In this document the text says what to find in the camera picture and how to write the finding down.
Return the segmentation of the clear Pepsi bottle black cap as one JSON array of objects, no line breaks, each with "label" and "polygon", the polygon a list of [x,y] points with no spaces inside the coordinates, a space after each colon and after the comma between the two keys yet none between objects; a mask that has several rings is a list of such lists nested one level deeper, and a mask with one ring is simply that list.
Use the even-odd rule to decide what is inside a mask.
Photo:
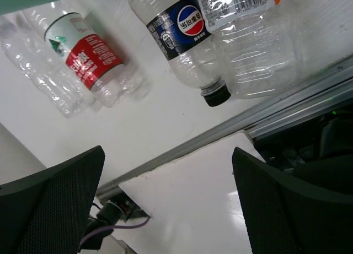
[{"label": "clear Pepsi bottle black cap", "polygon": [[182,84],[199,89],[210,107],[230,98],[197,0],[127,1]]}]

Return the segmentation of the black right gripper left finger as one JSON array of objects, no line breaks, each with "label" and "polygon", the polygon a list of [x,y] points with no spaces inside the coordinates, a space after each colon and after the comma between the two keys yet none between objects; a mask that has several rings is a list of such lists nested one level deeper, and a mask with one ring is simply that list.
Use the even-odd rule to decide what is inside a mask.
[{"label": "black right gripper left finger", "polygon": [[77,253],[104,161],[96,146],[1,185],[1,253]]}]

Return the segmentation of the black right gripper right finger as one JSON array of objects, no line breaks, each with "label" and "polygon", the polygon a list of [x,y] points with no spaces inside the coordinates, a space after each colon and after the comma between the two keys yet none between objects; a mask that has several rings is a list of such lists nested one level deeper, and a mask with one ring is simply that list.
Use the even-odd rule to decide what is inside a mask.
[{"label": "black right gripper right finger", "polygon": [[241,148],[234,179],[253,253],[352,253],[352,156],[284,172]]}]

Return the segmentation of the clear red-label water bottle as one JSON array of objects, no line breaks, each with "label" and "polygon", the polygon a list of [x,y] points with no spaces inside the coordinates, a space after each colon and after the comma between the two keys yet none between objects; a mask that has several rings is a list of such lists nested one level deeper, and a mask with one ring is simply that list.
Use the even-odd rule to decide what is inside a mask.
[{"label": "clear red-label water bottle", "polygon": [[151,82],[132,60],[123,60],[84,19],[58,2],[23,10],[29,24],[76,78],[105,107],[124,96],[140,101]]}]

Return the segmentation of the clear white-label plastic bottle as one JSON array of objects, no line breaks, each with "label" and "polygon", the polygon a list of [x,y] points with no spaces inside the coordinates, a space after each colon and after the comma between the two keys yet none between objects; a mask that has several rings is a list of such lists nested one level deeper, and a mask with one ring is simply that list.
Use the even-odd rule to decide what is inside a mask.
[{"label": "clear white-label plastic bottle", "polygon": [[301,75],[295,0],[198,0],[229,91],[275,95]]}]

